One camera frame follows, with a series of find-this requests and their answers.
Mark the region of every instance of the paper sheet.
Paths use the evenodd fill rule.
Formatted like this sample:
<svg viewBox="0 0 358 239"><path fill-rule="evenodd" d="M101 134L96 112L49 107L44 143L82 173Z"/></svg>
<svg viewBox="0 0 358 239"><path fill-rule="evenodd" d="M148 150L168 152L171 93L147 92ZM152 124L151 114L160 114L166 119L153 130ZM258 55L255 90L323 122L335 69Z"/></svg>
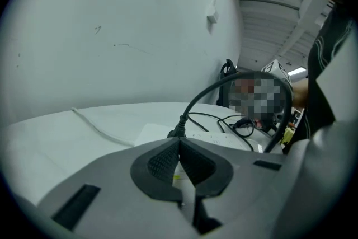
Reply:
<svg viewBox="0 0 358 239"><path fill-rule="evenodd" d="M164 125L146 124L142 132L138 136L135 145L139 146L141 144L153 142L155 140L165 139L167 138L168 133L173 129L174 129L173 127L168 127ZM197 132L197 131L187 130L186 136L188 138L203 140L204 142L217 144L223 147L249 151L249 148L246 147L246 144L242 143L240 139L238 139L234 134L207 133L207 132Z"/></svg>

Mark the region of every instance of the ceiling beam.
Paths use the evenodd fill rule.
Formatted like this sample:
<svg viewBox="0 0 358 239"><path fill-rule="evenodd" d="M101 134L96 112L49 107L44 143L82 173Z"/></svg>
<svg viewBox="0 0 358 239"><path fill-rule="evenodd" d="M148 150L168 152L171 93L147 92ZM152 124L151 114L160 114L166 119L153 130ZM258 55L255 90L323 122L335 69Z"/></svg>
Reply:
<svg viewBox="0 0 358 239"><path fill-rule="evenodd" d="M272 57L271 61L277 58L277 56L283 56L289 51L293 45L302 37L308 28L315 25L315 21L321 15L322 11L326 7L328 0L303 0L298 11L299 19L294 31L282 45L281 49Z"/></svg>
<svg viewBox="0 0 358 239"><path fill-rule="evenodd" d="M261 30L249 29L247 26L244 27L244 35L247 35L249 37L250 35L253 35L253 34L254 34L254 36L258 35L258 36L261 36L261 37L271 39L271 40L273 40L274 42L277 42L277 43L284 41L284 39L288 36L288 35L286 35L286 36L282 37L281 35L270 33L269 31L261 31Z"/></svg>
<svg viewBox="0 0 358 239"><path fill-rule="evenodd" d="M291 9L294 9L294 10L299 9L297 6L290 5L288 3L283 2L282 0L241 0L241 1L256 1L256 2L272 3L272 4L284 6L284 7L287 7L287 8L291 8Z"/></svg>
<svg viewBox="0 0 358 239"><path fill-rule="evenodd" d="M268 37L259 32L250 32L248 30L244 30L244 33L246 37L256 38L265 41L267 43L272 43L273 45L277 45L278 47L281 47L282 44L284 43L284 40L282 38L278 39L278 38Z"/></svg>
<svg viewBox="0 0 358 239"><path fill-rule="evenodd" d="M261 13L276 17L279 16L292 22L297 22L299 19L299 11L272 3L240 1L240 9L242 12Z"/></svg>
<svg viewBox="0 0 358 239"><path fill-rule="evenodd" d="M298 39L297 43L302 44L306 47L310 47L313 45L314 41L315 41L315 39L312 41L307 41L307 40L303 39L303 35L302 35L301 38Z"/></svg>
<svg viewBox="0 0 358 239"><path fill-rule="evenodd" d="M305 33L301 39L308 41L310 43L313 43L315 41L315 37L312 35L309 35L308 33Z"/></svg>
<svg viewBox="0 0 358 239"><path fill-rule="evenodd" d="M255 46L261 45L261 46L270 46L272 48L277 48L277 49L279 48L279 46L277 46L273 43L268 43L266 41L262 41L262 40L259 40L256 38L250 38L250 37L246 37L246 36L242 39L242 43L246 44L246 45L249 44L248 46L250 46L250 44L253 44Z"/></svg>
<svg viewBox="0 0 358 239"><path fill-rule="evenodd" d="M278 24L275 21L267 20L267 19L261 19L261 18L254 18L254 17L248 17L244 16L244 25L256 25L261 26L263 28L272 28L275 30L282 31L283 33L287 34L287 37L292 33L295 26L293 22L286 21L286 24Z"/></svg>
<svg viewBox="0 0 358 239"><path fill-rule="evenodd" d="M307 26L306 31L308 33L310 33L311 35L317 35L318 32L320 31L320 29L321 29L321 27L319 25L317 25L316 23L312 23L312 24Z"/></svg>
<svg viewBox="0 0 358 239"><path fill-rule="evenodd" d="M317 24L321 28L323 26L323 23L325 22L325 20L326 20L326 16L321 14L317 17L317 19L315 20L314 23Z"/></svg>
<svg viewBox="0 0 358 239"><path fill-rule="evenodd" d="M259 32L269 32L272 35L279 36L282 38L288 38L290 36L290 32L281 31L279 29L274 29L269 26L260 26L260 25L254 25L250 24L247 21L244 22L244 29L245 30L253 30L253 31L259 31Z"/></svg>
<svg viewBox="0 0 358 239"><path fill-rule="evenodd" d="M303 46L299 43L295 43L295 45L292 46L292 48L290 49L291 50L296 50L297 52L301 52L303 54L309 54L310 50L311 50L311 47L306 47L306 46Z"/></svg>
<svg viewBox="0 0 358 239"><path fill-rule="evenodd" d="M244 70L244 71L247 71L247 72L253 72L253 70L248 69L248 68L245 68L245 67L242 67L242 66L237 66L237 70L238 70L238 71Z"/></svg>

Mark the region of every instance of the white surface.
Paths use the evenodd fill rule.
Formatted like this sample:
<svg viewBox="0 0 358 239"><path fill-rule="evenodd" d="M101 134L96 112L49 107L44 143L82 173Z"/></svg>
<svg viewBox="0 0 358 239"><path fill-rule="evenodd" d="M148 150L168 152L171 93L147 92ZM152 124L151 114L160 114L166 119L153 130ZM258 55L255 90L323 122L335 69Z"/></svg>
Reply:
<svg viewBox="0 0 358 239"><path fill-rule="evenodd" d="M81 112L102 130L134 143L149 123L175 126L186 106L187 103L128 104L94 107ZM235 114L233 110L205 104L195 105L192 111L221 118ZM220 132L216 120L199 115L193 115L193 118L209 131ZM190 121L186 128L201 132ZM14 192L35 205L56 184L91 161L128 148L103 138L72 111L13 124L3 135L7 141L2 146L1 164L6 179ZM156 139L166 136L167 132L157 135ZM268 141L256 130L252 139L263 146Z"/></svg>
<svg viewBox="0 0 358 239"><path fill-rule="evenodd" d="M240 117L237 117L236 120L231 120L233 123L238 121ZM156 124L147 124L143 128L142 132L138 136L138 139L135 142L136 146L139 146L144 143L154 142L155 140L160 140L165 138L168 133L174 129L174 126L164 126L164 125L156 125ZM250 148L247 144L239 139L236 135L231 133L207 133L207 132L197 132L195 130L186 129L186 137L195 138L198 140L202 140L204 142L208 142L211 144L217 144L218 146L229 147L241 149L243 151L249 151Z"/></svg>
<svg viewBox="0 0 358 239"><path fill-rule="evenodd" d="M237 62L238 0L12 0L0 27L6 123L94 106L190 101ZM212 103L213 97L203 102Z"/></svg>

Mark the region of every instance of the white cable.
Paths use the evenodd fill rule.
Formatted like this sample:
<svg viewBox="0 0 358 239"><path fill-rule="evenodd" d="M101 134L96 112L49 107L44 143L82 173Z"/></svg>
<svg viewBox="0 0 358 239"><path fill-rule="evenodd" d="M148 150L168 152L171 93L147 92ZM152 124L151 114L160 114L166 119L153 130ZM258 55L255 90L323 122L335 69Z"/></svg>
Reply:
<svg viewBox="0 0 358 239"><path fill-rule="evenodd" d="M122 138L118 138L114 135L110 135L108 132L104 131L99 126L97 126L93 121L91 121L83 113L78 111L75 107L71 108L71 111L73 111L76 115L78 115L82 120L84 120L87 124L89 124L94 130L96 130L104 138L109 139L115 143L124 144L125 146L129 146L129 147L135 146L134 142L130 142L126 139L122 139Z"/></svg>

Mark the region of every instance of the fluorescent light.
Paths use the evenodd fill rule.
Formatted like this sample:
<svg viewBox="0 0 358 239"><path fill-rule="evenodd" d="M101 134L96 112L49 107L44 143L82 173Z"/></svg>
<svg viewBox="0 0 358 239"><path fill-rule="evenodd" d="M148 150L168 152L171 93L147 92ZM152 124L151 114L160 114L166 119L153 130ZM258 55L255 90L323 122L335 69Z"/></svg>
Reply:
<svg viewBox="0 0 358 239"><path fill-rule="evenodd" d="M306 71L305 68L299 67L298 69L289 72L288 75L292 76L292 75L295 75L295 74L298 74L298 73L301 73L301 72L304 72L304 71Z"/></svg>

